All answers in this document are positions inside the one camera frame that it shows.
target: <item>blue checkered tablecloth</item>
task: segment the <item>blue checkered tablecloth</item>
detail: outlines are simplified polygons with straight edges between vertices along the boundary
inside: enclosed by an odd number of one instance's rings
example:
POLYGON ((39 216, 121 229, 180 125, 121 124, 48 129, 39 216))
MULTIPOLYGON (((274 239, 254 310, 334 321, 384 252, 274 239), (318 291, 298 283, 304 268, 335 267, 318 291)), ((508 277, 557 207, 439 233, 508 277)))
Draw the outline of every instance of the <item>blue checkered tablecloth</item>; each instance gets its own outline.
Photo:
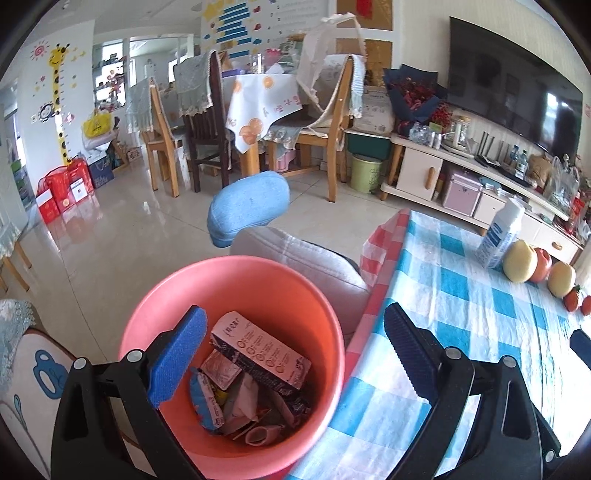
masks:
MULTIPOLYGON (((399 302, 420 328, 469 358, 515 357, 534 404, 565 454, 591 418, 591 374, 569 348, 583 321, 568 313, 545 285, 514 284, 480 266, 481 237, 412 212, 397 267, 359 362, 329 428, 287 476, 289 480, 382 480, 393 470, 426 418, 384 333, 383 312, 399 302)), ((478 406, 471 397, 439 473, 453 468, 478 406)))

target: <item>drawer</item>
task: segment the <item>drawer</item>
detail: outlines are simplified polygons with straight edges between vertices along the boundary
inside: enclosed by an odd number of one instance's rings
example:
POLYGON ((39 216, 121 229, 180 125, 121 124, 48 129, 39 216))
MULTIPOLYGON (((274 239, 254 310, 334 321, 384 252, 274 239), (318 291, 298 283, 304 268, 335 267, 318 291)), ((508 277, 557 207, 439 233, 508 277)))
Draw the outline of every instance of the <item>drawer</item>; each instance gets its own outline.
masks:
POLYGON ((396 188, 431 200, 443 160, 407 147, 396 188))
POLYGON ((476 210, 474 210, 474 215, 472 216, 476 220, 480 220, 481 222, 490 225, 496 213, 504 206, 505 202, 502 202, 501 200, 482 192, 480 201, 478 202, 476 210))
POLYGON ((554 258, 564 263, 571 263, 579 246, 548 225, 544 223, 540 223, 540 225, 540 230, 532 243, 533 246, 543 248, 554 258))
POLYGON ((541 221, 524 214, 521 218, 521 231, 518 233, 517 238, 528 242, 534 247, 538 247, 535 244, 535 238, 543 226, 541 221))

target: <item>sun sticker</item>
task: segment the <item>sun sticker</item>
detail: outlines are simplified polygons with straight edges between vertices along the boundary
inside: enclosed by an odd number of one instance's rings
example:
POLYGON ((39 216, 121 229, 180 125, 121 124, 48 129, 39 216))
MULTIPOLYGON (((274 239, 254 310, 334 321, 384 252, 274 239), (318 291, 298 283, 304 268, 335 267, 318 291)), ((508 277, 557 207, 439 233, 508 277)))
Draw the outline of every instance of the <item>sun sticker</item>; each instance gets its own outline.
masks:
POLYGON ((31 60, 38 60, 40 57, 45 55, 49 51, 49 42, 47 40, 41 40, 38 44, 33 47, 31 51, 31 60))

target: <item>orange print tablecloth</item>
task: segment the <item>orange print tablecloth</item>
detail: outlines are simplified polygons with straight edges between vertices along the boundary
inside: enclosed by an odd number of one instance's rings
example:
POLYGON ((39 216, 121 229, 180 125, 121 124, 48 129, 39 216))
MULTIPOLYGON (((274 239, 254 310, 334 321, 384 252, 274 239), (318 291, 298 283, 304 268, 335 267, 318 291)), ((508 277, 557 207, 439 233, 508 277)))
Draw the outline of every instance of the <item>orange print tablecloth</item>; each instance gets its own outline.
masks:
POLYGON ((295 79, 289 74, 246 74, 222 79, 226 127, 236 134, 240 153, 263 138, 273 122, 301 110, 295 79))

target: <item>giraffe wall sticker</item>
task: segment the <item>giraffe wall sticker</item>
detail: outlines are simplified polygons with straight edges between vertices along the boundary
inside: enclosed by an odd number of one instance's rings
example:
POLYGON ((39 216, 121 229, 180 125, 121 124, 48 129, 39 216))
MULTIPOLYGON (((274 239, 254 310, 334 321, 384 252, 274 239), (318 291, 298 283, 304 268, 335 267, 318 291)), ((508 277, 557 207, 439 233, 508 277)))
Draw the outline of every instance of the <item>giraffe wall sticker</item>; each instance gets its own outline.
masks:
POLYGON ((66 55, 68 54, 70 44, 68 43, 66 46, 60 46, 58 43, 56 47, 51 51, 49 56, 49 66, 51 67, 51 89, 53 91, 53 115, 58 116, 58 120, 56 121, 56 131, 57 131, 57 141, 60 146, 60 153, 61 153, 61 160, 64 165, 68 165, 71 160, 68 158, 68 150, 66 148, 66 136, 64 133, 64 128, 62 124, 61 118, 61 110, 63 105, 61 105, 60 101, 60 91, 61 91, 61 81, 60 78, 63 76, 62 67, 64 64, 64 60, 66 55))

